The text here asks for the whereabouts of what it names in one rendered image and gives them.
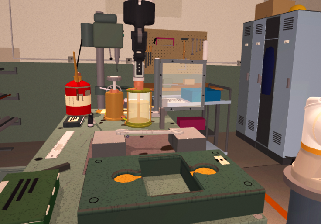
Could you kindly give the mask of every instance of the locker handle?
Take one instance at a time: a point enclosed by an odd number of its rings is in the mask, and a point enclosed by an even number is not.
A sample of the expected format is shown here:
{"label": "locker handle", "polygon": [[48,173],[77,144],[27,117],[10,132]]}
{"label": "locker handle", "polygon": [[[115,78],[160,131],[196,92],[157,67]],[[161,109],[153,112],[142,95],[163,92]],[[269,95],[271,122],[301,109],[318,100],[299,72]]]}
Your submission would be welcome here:
{"label": "locker handle", "polygon": [[290,78],[287,78],[287,89],[290,87]]}
{"label": "locker handle", "polygon": [[257,82],[261,85],[262,84],[262,75],[257,75]]}

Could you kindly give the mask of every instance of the locker vent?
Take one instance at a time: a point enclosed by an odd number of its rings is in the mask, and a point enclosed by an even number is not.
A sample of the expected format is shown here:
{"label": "locker vent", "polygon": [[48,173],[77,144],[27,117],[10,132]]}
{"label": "locker vent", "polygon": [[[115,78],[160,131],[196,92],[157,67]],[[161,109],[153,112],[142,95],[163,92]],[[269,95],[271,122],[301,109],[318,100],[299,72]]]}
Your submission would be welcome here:
{"label": "locker vent", "polygon": [[239,115],[239,124],[241,124],[242,126],[244,126],[244,117]]}
{"label": "locker vent", "polygon": [[250,36],[251,35],[251,26],[245,27],[244,36]]}
{"label": "locker vent", "polygon": [[254,121],[249,120],[248,124],[247,124],[248,129],[250,129],[251,131],[254,131]]}
{"label": "locker vent", "polygon": [[292,30],[293,29],[293,21],[294,21],[294,17],[290,17],[290,18],[285,18],[284,19],[284,24],[283,24],[283,30]]}
{"label": "locker vent", "polygon": [[262,34],[263,24],[257,24],[255,28],[255,34]]}
{"label": "locker vent", "polygon": [[281,145],[281,139],[282,139],[282,135],[273,131],[273,142],[277,143],[278,145]]}

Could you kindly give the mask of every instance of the brown mat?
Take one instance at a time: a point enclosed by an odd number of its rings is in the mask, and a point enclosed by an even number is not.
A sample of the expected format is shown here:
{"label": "brown mat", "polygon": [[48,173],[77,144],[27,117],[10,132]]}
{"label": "brown mat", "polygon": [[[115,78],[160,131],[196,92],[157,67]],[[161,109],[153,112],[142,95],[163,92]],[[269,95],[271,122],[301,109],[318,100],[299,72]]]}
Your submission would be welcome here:
{"label": "brown mat", "polygon": [[[168,135],[130,136],[126,140],[126,155],[151,155],[175,153],[168,142]],[[88,161],[92,158],[92,141],[90,141],[87,159],[83,171],[86,174]]]}
{"label": "brown mat", "polygon": [[0,143],[0,148],[14,147],[12,151],[0,152],[0,168],[27,166],[44,142]]}

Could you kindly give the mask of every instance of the yellow hard hat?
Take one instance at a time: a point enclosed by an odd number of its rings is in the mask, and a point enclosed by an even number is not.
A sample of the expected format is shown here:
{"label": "yellow hard hat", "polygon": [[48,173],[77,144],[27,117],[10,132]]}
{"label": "yellow hard hat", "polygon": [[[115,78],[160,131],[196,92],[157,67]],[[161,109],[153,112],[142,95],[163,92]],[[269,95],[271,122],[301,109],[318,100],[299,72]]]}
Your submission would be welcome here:
{"label": "yellow hard hat", "polygon": [[302,6],[302,5],[294,5],[290,8],[289,12],[292,12],[295,10],[306,10],[306,8],[305,8],[305,6]]}

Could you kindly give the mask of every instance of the hole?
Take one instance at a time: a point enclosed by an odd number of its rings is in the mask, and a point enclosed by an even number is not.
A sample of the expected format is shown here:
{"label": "hole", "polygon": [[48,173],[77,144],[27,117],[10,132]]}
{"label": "hole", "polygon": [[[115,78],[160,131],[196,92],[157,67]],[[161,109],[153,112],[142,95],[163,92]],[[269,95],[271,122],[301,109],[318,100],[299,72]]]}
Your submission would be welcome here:
{"label": "hole", "polygon": [[165,145],[165,146],[162,146],[161,150],[169,151],[169,150],[174,150],[174,148],[171,145]]}
{"label": "hole", "polygon": [[245,182],[244,182],[244,185],[246,185],[246,186],[251,186],[252,183],[251,183],[250,181],[245,181]]}
{"label": "hole", "polygon": [[97,197],[92,197],[89,199],[90,203],[97,203],[99,201],[99,199]]}

